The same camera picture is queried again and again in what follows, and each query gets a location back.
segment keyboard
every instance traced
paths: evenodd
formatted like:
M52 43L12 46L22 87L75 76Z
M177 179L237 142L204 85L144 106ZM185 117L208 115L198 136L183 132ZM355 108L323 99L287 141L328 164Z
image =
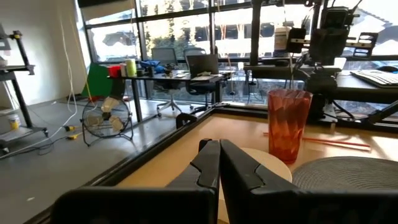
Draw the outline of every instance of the keyboard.
M351 74L380 88L398 88L398 74L379 70L358 70Z

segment white wall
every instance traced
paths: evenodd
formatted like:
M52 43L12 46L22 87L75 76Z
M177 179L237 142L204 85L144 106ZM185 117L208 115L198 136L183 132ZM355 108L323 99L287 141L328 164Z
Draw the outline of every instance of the white wall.
M86 64L89 61L87 49L83 49L85 56L81 51L79 38L83 38L82 44L85 48L86 42L82 33L77 32L74 0L2 0L0 22L7 33L12 33L13 30L22 32L28 59L32 65L36 65L36 75L29 76L27 72L16 74L28 105L56 100L68 96L70 92L58 12L62 15L65 42L72 67L73 88L75 93L80 93L85 84L84 58ZM10 40L10 44L13 50L11 56L6 57L9 65L23 64L15 41Z

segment round placemat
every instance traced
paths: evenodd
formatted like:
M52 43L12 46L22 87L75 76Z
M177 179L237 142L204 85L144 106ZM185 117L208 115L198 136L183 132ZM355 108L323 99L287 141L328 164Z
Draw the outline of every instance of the round placemat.
M265 166L267 169L273 171L279 177L291 182L292 181L292 173L289 168L278 158L275 156L268 154L264 151L250 148L241 148L245 153L249 154L253 159L257 160L258 163ZM220 184L220 192L218 195L218 219L229 223L228 213L226 210L225 199L223 186Z
M398 162L339 156L308 162L293 173L301 189L398 189Z

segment computer monitor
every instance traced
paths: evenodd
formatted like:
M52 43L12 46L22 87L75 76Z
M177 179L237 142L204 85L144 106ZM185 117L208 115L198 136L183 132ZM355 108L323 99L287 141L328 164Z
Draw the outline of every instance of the computer monitor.
M8 42L8 35L5 33L2 24L0 23L0 50L11 50Z
M211 72L214 75L218 74L217 54L187 55L187 63L193 77L201 72Z

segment metal rack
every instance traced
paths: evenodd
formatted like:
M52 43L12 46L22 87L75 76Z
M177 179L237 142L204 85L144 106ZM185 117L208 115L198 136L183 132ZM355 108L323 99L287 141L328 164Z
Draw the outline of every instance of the metal rack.
M4 35L4 34L0 35L0 39L2 39L3 41L6 41L7 38L10 38L17 42L19 52L21 53L21 57L24 61L24 65L0 67L0 82L11 80L22 115L24 116L26 123L26 126L21 126L17 130L9 131L8 133L0 136L0 149L2 150L3 154L7 154L9 152L8 146L10 145L10 143L17 141L20 138L29 136L38 131L42 131L45 137L49 136L47 128L33 127L32 120L30 119L24 97L22 96L21 89L19 88L18 81L15 76L15 72L21 72L21 71L28 71L29 75L35 74L34 65L31 65L29 63L29 60L25 52L25 48L22 44L21 37L22 34L18 30L13 31L11 35Z

